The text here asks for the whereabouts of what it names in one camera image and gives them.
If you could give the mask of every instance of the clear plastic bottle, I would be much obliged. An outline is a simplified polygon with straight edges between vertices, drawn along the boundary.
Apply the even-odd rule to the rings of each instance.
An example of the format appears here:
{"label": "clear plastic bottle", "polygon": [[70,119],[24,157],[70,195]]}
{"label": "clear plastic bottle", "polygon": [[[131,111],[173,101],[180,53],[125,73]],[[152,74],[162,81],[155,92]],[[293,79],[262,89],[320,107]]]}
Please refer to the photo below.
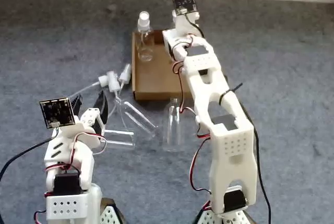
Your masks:
{"label": "clear plastic bottle", "polygon": [[150,26],[150,15],[146,11],[139,14],[136,47],[141,61],[146,62],[153,59],[154,31]]}
{"label": "clear plastic bottle", "polygon": [[165,151],[181,151],[183,149],[183,134],[180,124],[180,100],[172,98],[166,106],[163,123],[163,144]]}

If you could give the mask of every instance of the circuit board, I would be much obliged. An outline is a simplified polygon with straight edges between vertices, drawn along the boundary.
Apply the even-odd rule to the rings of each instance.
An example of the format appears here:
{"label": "circuit board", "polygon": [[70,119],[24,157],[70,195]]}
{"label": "circuit board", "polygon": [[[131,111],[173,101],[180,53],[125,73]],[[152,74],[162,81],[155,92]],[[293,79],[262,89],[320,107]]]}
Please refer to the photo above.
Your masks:
{"label": "circuit board", "polygon": [[173,0],[173,3],[177,16],[197,11],[195,0]]}
{"label": "circuit board", "polygon": [[74,114],[69,98],[40,101],[47,128],[74,125]]}

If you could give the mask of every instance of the black cable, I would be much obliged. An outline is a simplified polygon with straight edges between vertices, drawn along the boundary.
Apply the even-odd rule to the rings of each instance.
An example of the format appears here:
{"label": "black cable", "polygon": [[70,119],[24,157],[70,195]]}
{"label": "black cable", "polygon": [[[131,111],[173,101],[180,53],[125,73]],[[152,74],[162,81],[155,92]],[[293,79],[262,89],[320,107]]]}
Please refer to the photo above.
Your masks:
{"label": "black cable", "polygon": [[195,28],[200,32],[200,35],[202,36],[202,38],[205,38],[205,37],[204,37],[204,33],[203,33],[203,31],[199,28],[199,26],[196,25],[195,23],[192,23],[192,22],[189,20],[187,14],[185,14],[184,16],[186,17],[186,20],[189,22],[189,24],[192,25],[193,27],[195,27]]}
{"label": "black cable", "polygon": [[33,214],[33,220],[35,221],[35,223],[40,223],[37,219],[37,214],[43,214],[43,213],[46,213],[46,210],[43,210],[43,211],[36,211],[34,214]]}
{"label": "black cable", "polygon": [[256,161],[257,161],[257,171],[258,171],[258,174],[259,174],[259,181],[260,181],[260,186],[261,186],[261,189],[262,189],[262,192],[263,192],[263,195],[265,196],[265,200],[266,200],[266,203],[268,205],[268,223],[271,224],[271,206],[270,206],[270,202],[269,202],[269,199],[267,197],[267,193],[266,193],[266,190],[265,190],[265,187],[263,185],[263,181],[262,181],[262,175],[261,175],[261,167],[260,167],[260,146],[259,146],[259,136],[257,134],[257,131],[256,131],[256,127],[249,115],[249,113],[247,112],[247,110],[245,109],[244,105],[240,102],[240,106],[242,108],[242,110],[244,111],[247,119],[252,123],[253,127],[254,127],[254,135],[255,135],[255,139],[256,139]]}
{"label": "black cable", "polygon": [[[55,137],[57,137],[58,132],[59,132],[59,129],[56,128],[56,135],[55,135],[55,136],[53,136],[53,137],[51,137],[51,138],[48,138],[48,139],[46,139],[46,140],[44,140],[44,141],[42,141],[42,142],[40,142],[40,143],[38,143],[38,144],[36,144],[36,145],[34,145],[34,146],[32,146],[32,147],[30,147],[30,148],[24,150],[23,152],[19,153],[18,155],[15,155],[15,156],[12,157],[10,160],[8,160],[8,161],[6,162],[6,164],[4,165],[4,167],[1,169],[1,172],[0,172],[0,181],[1,181],[2,177],[4,176],[4,173],[6,172],[7,168],[9,167],[9,165],[10,165],[13,161],[15,161],[17,158],[20,158],[21,156],[25,155],[26,153],[30,152],[31,150],[33,150],[33,149],[35,149],[35,148],[37,148],[37,147],[40,147],[40,146],[44,145],[45,143],[48,143],[48,142],[52,141]],[[5,224],[5,223],[4,223],[4,220],[2,219],[1,214],[0,214],[0,224]]]}
{"label": "black cable", "polygon": [[222,99],[223,99],[223,97],[228,93],[228,92],[235,92],[235,91],[237,91],[238,89],[239,89],[239,87],[240,86],[242,86],[243,84],[242,83],[240,83],[239,85],[237,85],[235,88],[230,88],[230,89],[228,89],[227,91],[225,91],[225,92],[223,92],[223,94],[219,97],[219,102],[218,102],[218,104],[220,105],[221,104],[221,101],[222,101]]}

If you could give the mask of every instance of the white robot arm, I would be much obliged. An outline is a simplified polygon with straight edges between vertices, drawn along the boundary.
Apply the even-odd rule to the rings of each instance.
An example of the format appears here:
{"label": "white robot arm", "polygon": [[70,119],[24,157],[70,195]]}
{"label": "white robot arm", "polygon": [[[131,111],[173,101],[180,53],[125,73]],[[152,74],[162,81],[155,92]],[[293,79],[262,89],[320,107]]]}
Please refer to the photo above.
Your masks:
{"label": "white robot arm", "polygon": [[[191,3],[182,1],[182,6]],[[175,29],[163,31],[165,48],[177,62],[183,63],[194,99],[196,122],[210,132],[212,164],[210,169],[210,201],[216,217],[243,222],[242,210],[256,201],[257,165],[253,153],[254,127],[247,119],[236,95],[228,86],[213,47],[194,27],[198,12],[173,12]],[[234,129],[223,123],[214,124],[208,105],[216,101],[234,117]],[[234,181],[242,185],[230,186]]]}
{"label": "white robot arm", "polygon": [[[104,93],[100,93],[99,99],[94,105],[96,108],[89,108],[80,119],[74,116],[72,125],[59,127],[58,135],[49,142],[44,157],[47,172],[45,197],[48,224],[123,223],[117,215],[116,206],[107,206],[101,215],[102,192],[100,187],[92,183],[92,149],[99,147],[104,139],[108,115]],[[45,111],[49,110],[49,102],[44,102],[44,115]],[[58,112],[64,112],[61,106],[51,104],[50,108],[55,107]],[[56,121],[55,118],[59,115],[52,116],[49,115],[49,118]]]}

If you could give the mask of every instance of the cardboard tray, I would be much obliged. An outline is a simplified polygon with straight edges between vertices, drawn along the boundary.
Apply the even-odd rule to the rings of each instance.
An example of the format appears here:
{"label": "cardboard tray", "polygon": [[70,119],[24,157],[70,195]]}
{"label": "cardboard tray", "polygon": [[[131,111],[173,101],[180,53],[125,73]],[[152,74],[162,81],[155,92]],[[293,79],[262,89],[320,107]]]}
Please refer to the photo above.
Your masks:
{"label": "cardboard tray", "polygon": [[[164,48],[161,30],[154,31],[154,57],[142,62],[138,58],[135,33],[132,34],[132,90],[135,100],[167,100],[180,98],[178,75],[172,72],[172,59]],[[182,78],[185,97],[191,97],[188,84]]]}

